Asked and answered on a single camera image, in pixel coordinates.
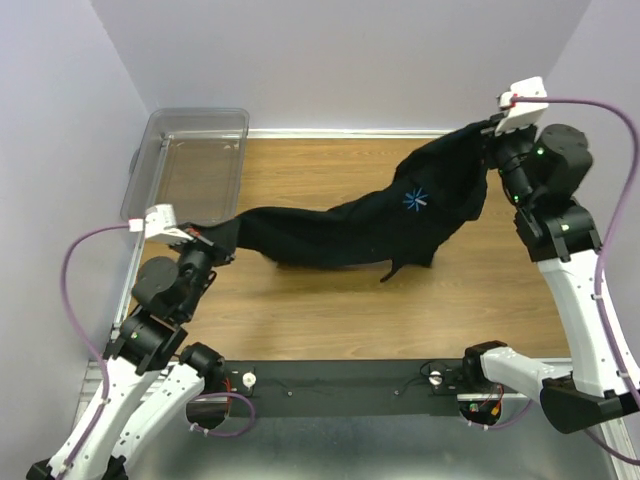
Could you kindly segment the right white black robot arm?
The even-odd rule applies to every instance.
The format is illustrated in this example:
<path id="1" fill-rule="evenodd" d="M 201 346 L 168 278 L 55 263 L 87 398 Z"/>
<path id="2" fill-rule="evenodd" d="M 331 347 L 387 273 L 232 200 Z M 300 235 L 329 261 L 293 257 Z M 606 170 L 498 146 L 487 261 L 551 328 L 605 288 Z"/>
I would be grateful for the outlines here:
<path id="1" fill-rule="evenodd" d="M 493 383 L 538 403 L 564 434 L 638 411 L 639 367 L 628 349 L 598 263 L 603 243 L 574 193 L 593 158 L 586 136 L 564 124 L 497 132 L 486 160 L 515 208 L 516 232 L 549 287 L 571 365 L 554 367 L 500 341 L 466 349 L 460 379 L 480 392 Z"/>

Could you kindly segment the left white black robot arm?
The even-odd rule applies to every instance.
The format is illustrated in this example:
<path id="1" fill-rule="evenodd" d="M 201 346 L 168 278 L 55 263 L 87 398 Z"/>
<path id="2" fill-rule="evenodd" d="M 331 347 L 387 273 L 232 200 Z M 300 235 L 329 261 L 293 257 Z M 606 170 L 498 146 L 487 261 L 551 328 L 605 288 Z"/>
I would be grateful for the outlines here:
<path id="1" fill-rule="evenodd" d="M 27 478 L 124 479 L 190 400 L 226 391 L 224 357 L 202 343 L 184 346 L 182 326 L 233 250 L 192 239 L 178 252 L 143 264 L 132 290 L 138 305 L 104 353 L 107 379 L 63 447 Z"/>

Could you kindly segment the black t shirt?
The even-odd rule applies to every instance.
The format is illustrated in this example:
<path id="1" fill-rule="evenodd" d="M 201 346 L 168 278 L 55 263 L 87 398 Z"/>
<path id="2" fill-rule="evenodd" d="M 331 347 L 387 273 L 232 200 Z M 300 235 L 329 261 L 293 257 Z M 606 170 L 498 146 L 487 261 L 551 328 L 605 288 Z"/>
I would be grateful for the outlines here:
<path id="1" fill-rule="evenodd" d="M 388 261 L 430 267 L 439 247 L 477 220 L 487 196 L 484 129 L 470 123 L 413 150 L 388 186 L 324 211 L 262 206 L 232 219 L 236 245 L 286 266 L 340 269 Z"/>

